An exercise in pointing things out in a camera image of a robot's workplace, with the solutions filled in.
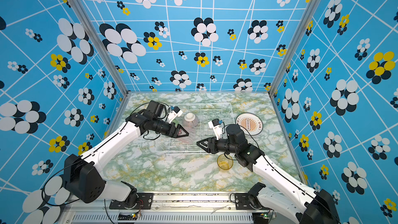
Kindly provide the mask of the white plate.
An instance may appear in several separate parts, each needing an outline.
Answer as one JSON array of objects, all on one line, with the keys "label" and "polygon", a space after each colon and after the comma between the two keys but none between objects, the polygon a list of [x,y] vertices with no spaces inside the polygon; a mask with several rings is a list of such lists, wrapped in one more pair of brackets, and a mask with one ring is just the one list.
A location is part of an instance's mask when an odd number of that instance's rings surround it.
[{"label": "white plate", "polygon": [[260,117],[252,113],[239,114],[235,122],[240,125],[244,131],[247,130],[247,134],[251,134],[252,136],[258,135],[263,131],[263,121]]}]

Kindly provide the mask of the yellow glass tumbler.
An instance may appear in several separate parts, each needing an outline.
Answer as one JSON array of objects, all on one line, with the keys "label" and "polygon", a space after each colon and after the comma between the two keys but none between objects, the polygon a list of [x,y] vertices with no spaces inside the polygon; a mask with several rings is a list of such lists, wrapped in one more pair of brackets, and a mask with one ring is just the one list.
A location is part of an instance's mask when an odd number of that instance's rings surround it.
[{"label": "yellow glass tumbler", "polygon": [[217,158],[217,165],[222,170],[230,170],[233,167],[233,164],[234,159],[230,155],[223,153]]}]

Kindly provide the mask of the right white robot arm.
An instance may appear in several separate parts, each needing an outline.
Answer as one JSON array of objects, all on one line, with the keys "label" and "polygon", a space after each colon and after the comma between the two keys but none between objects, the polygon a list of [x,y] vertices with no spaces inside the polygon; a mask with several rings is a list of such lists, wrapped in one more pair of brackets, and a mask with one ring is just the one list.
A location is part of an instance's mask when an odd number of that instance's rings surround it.
[{"label": "right white robot arm", "polygon": [[207,153],[233,154],[244,168],[264,178],[278,192],[264,186],[253,186],[255,208],[267,207],[290,219],[295,224],[338,224],[340,218],[330,193],[314,188],[295,179],[274,163],[258,146],[247,141],[237,124],[226,128],[227,137],[222,138],[222,130],[212,127],[215,136],[197,142],[197,146]]}]

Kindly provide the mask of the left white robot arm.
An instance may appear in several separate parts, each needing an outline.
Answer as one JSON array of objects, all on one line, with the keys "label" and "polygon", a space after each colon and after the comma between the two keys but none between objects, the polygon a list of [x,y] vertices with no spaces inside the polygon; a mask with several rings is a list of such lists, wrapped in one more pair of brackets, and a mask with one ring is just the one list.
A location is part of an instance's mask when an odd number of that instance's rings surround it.
[{"label": "left white robot arm", "polygon": [[130,114],[99,144],[81,155],[70,155],[64,163],[63,188],[85,203],[109,199],[133,208],[138,202],[137,189],[126,182],[106,181],[101,172],[125,146],[149,131],[174,139],[189,136],[180,124],[174,123],[183,111],[174,106],[161,117],[164,108],[164,104],[150,101],[146,109]]}]

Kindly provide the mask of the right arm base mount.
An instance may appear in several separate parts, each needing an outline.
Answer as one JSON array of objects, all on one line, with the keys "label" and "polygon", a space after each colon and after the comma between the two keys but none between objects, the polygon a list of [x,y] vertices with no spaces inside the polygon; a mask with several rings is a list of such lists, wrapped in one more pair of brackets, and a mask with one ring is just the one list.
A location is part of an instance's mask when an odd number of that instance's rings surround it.
[{"label": "right arm base mount", "polygon": [[249,193],[235,193],[234,194],[235,208],[237,210],[257,210],[261,209],[257,197]]}]

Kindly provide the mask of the pink glass tumbler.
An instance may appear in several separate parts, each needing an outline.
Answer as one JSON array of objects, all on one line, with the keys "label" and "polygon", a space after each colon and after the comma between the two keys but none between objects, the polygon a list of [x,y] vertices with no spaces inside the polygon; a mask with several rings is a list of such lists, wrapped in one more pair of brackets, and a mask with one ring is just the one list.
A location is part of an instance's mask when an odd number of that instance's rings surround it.
[{"label": "pink glass tumbler", "polygon": [[190,131],[188,136],[178,138],[177,141],[182,142],[185,145],[193,145],[195,138],[196,138],[196,132]]}]

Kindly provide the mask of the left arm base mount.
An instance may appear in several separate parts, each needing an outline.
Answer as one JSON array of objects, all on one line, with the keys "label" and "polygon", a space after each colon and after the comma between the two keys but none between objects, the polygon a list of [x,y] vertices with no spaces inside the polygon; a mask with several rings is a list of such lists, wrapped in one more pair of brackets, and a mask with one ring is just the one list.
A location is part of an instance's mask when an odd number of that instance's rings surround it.
[{"label": "left arm base mount", "polygon": [[151,209],[153,197],[154,193],[134,193],[122,202],[111,200],[109,208],[118,210],[148,210]]}]

